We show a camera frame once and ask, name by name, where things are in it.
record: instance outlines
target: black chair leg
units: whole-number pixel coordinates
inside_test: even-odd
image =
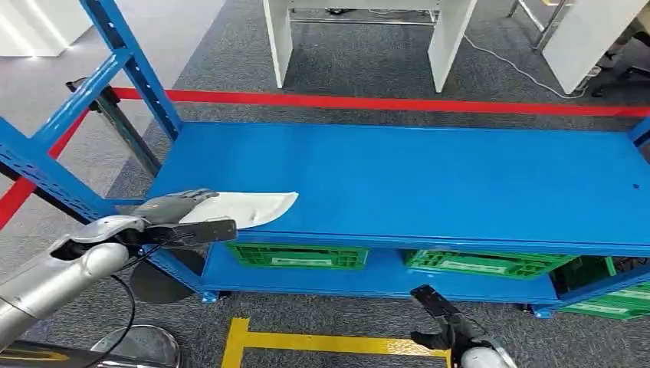
[[[615,81],[604,83],[596,87],[591,95],[593,97],[602,97],[608,90],[622,88],[650,88],[650,80],[629,80],[633,75],[638,75],[650,79],[650,71],[640,67],[629,67],[621,73]]]

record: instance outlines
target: white cloth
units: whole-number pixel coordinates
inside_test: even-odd
[[[298,193],[219,192],[199,203],[180,223],[233,219],[237,228],[252,228],[282,216],[298,198]]]

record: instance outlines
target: red floor tape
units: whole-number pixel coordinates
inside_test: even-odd
[[[124,100],[140,100],[135,88],[114,87]],[[334,97],[304,94],[261,94],[212,90],[166,90],[175,102],[250,104],[326,109],[438,111],[442,113],[517,113],[583,117],[646,117],[650,107],[574,105],[558,103],[410,100],[400,98]]]
[[[65,148],[67,143],[70,142],[70,138],[72,138],[74,133],[77,131],[77,128],[79,128],[87,114],[88,109],[79,115],[72,125],[67,128],[65,133],[63,133],[50,148],[48,153],[52,158],[58,158],[61,152],[63,152],[63,148]],[[14,182],[14,185],[5,192],[2,198],[0,198],[0,230],[7,225],[7,222],[9,222],[11,217],[13,217],[16,211],[18,211],[20,206],[25,203],[34,189],[36,189],[36,185],[33,182],[20,177],[16,182]]]

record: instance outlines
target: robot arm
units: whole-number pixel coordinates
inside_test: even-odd
[[[124,266],[129,249],[109,239],[126,229],[141,232],[145,225],[134,216],[102,218],[59,238],[5,279],[0,284],[0,351],[38,320]]]
[[[59,238],[49,249],[0,281],[0,351],[38,320],[49,317],[101,278],[124,267],[142,245],[201,245],[232,240],[235,221],[179,224],[207,189],[149,200],[132,215],[113,215]]]
[[[438,334],[411,332],[411,340],[429,349],[451,349],[451,362],[457,368],[517,368],[496,340],[478,333],[470,320],[433,287],[417,287],[411,290],[411,296],[442,329]]]

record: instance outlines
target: green plastic crate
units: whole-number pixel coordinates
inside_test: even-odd
[[[367,248],[319,247],[228,242],[226,247],[240,264],[279,268],[361,269]]]
[[[455,251],[405,251],[410,268],[490,274],[506,278],[532,279],[566,264],[574,255],[529,255],[524,253],[460,253]]]
[[[600,298],[571,304],[561,309],[562,312],[589,314],[598,317],[613,318],[616,320],[629,320],[631,318],[643,317],[650,314],[650,307],[609,303]]]
[[[567,291],[616,275],[611,257],[583,256],[556,271],[556,278]],[[561,309],[564,312],[591,314],[618,320],[650,314],[650,284],[640,284]]]

